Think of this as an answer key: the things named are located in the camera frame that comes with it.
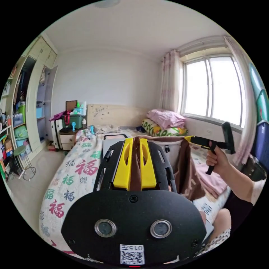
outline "floor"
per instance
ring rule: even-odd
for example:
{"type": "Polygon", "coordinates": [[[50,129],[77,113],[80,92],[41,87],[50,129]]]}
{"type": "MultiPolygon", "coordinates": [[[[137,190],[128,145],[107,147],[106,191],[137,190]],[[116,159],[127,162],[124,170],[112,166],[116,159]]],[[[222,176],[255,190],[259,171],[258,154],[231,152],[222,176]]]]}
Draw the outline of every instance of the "floor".
{"type": "Polygon", "coordinates": [[[39,234],[38,220],[44,194],[64,158],[65,155],[61,151],[44,149],[31,161],[32,166],[36,168],[36,174],[30,181],[10,176],[7,182],[16,208],[37,234],[39,234]]]}

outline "camera lens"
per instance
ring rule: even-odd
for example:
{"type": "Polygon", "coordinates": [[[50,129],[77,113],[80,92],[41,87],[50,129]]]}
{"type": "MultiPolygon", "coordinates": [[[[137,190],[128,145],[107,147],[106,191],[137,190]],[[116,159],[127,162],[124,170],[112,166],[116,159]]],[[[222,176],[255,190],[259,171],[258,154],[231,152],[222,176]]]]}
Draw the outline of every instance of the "camera lens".
{"type": "Polygon", "coordinates": [[[165,238],[171,233],[171,231],[171,223],[163,219],[155,221],[150,227],[150,233],[155,238],[165,238]]]}
{"type": "Polygon", "coordinates": [[[95,232],[101,237],[111,237],[116,233],[116,225],[108,219],[100,219],[94,226],[95,232]]]}

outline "pink pillow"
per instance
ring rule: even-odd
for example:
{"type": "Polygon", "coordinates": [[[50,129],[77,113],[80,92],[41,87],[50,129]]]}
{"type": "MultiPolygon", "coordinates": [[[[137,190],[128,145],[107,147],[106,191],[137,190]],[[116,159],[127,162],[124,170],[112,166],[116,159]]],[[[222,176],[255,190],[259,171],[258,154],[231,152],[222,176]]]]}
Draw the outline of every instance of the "pink pillow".
{"type": "Polygon", "coordinates": [[[147,113],[147,117],[163,129],[169,127],[184,128],[186,121],[186,119],[178,113],[164,109],[152,109],[147,113]]]}

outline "ceiling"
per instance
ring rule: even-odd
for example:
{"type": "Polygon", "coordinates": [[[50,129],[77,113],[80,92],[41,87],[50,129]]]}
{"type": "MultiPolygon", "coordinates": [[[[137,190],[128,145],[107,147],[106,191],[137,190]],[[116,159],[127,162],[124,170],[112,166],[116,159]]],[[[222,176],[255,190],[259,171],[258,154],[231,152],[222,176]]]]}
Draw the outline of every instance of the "ceiling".
{"type": "Polygon", "coordinates": [[[198,38],[227,34],[206,16],[166,0],[121,0],[110,8],[90,4],[62,17],[44,33],[60,53],[105,47],[156,59],[198,38]]]}

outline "pink curtain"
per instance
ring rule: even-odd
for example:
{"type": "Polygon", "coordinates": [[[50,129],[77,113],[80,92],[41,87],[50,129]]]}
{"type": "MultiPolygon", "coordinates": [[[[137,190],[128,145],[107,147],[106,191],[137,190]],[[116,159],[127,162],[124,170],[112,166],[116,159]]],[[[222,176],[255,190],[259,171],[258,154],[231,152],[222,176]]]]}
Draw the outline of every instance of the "pink curtain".
{"type": "Polygon", "coordinates": [[[256,134],[257,108],[251,85],[249,65],[248,61],[246,60],[248,57],[243,49],[241,49],[240,45],[232,37],[225,36],[224,39],[238,64],[240,73],[242,75],[246,96],[246,122],[242,131],[240,145],[236,150],[233,162],[235,165],[239,165],[241,163],[246,164],[256,134]]]}
{"type": "Polygon", "coordinates": [[[173,50],[163,57],[160,108],[180,112],[183,94],[183,64],[173,50]]]}

